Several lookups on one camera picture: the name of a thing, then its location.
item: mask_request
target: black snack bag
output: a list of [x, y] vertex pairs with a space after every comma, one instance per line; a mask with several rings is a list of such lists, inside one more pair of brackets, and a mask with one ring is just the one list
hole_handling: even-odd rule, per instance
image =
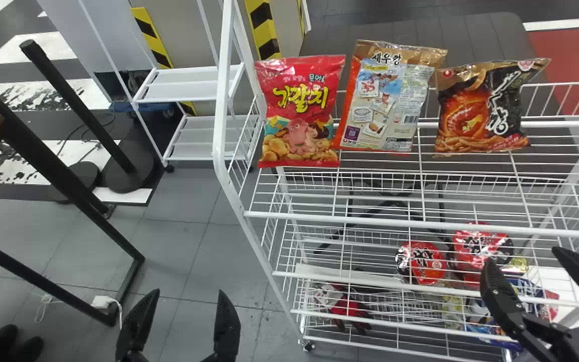
[[435, 151], [490, 152], [528, 146], [520, 128], [520, 88], [549, 61], [503, 60], [438, 69], [441, 114]]

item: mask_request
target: gray tile floor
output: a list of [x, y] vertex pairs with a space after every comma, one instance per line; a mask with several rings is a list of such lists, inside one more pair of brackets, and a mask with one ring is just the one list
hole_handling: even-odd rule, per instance
[[[150, 362], [201, 360], [211, 352], [218, 289], [230, 296], [242, 321], [239, 361], [388, 357], [325, 344], [310, 354], [301, 351], [211, 169], [166, 174], [147, 208], [118, 207], [111, 223], [147, 257], [124, 309], [161, 289], [145, 350]], [[51, 202], [0, 200], [0, 249], [91, 301], [98, 294], [114, 295], [131, 263], [74, 206]], [[22, 337], [43, 337], [41, 361], [113, 360], [117, 327], [64, 303], [49, 305], [36, 324], [42, 294], [0, 268], [0, 327], [15, 323]]]

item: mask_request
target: black stanchion base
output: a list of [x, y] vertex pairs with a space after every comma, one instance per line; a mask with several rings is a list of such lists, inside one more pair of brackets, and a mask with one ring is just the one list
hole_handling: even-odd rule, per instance
[[135, 141], [124, 140], [120, 148], [135, 166], [135, 171], [126, 173], [111, 158], [104, 170], [104, 183], [117, 193], [130, 193], [141, 188], [154, 174], [156, 163], [149, 149]]
[[[100, 181], [100, 169], [97, 168], [95, 163], [90, 161], [82, 161], [74, 163], [68, 167], [77, 176], [80, 181], [88, 188], [88, 190], [93, 190], [95, 186]], [[50, 187], [48, 191], [48, 197], [51, 200], [57, 202], [58, 204], [70, 204], [70, 200], [67, 199], [61, 192], [58, 192], [53, 186]]]

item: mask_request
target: red glove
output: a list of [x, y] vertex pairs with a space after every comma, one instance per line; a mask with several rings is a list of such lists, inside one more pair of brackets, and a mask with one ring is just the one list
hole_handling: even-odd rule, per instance
[[[319, 292], [321, 294], [318, 294], [319, 296], [317, 296], [317, 300], [319, 300], [321, 304], [326, 305], [326, 307], [329, 307], [330, 313], [338, 314], [340, 316], [371, 318], [367, 312], [370, 310], [370, 308], [361, 302], [357, 302], [356, 300], [349, 298], [348, 294], [342, 292], [342, 288], [340, 286], [336, 286], [334, 284], [323, 284]], [[342, 319], [332, 319], [332, 321], [341, 332], [345, 332], [345, 326]], [[356, 331], [361, 335], [365, 335], [365, 330], [372, 329], [372, 326], [370, 326], [368, 323], [357, 321], [351, 321], [350, 323], [352, 324], [352, 327], [356, 328]]]

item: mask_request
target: person's shoe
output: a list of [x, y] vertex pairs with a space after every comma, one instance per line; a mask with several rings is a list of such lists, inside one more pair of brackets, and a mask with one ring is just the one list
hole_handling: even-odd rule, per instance
[[16, 325], [5, 325], [0, 329], [0, 348], [2, 351], [8, 353], [12, 346], [15, 345], [19, 328]]
[[35, 362], [44, 349], [44, 340], [35, 335], [28, 341], [13, 348], [10, 358], [14, 362]]

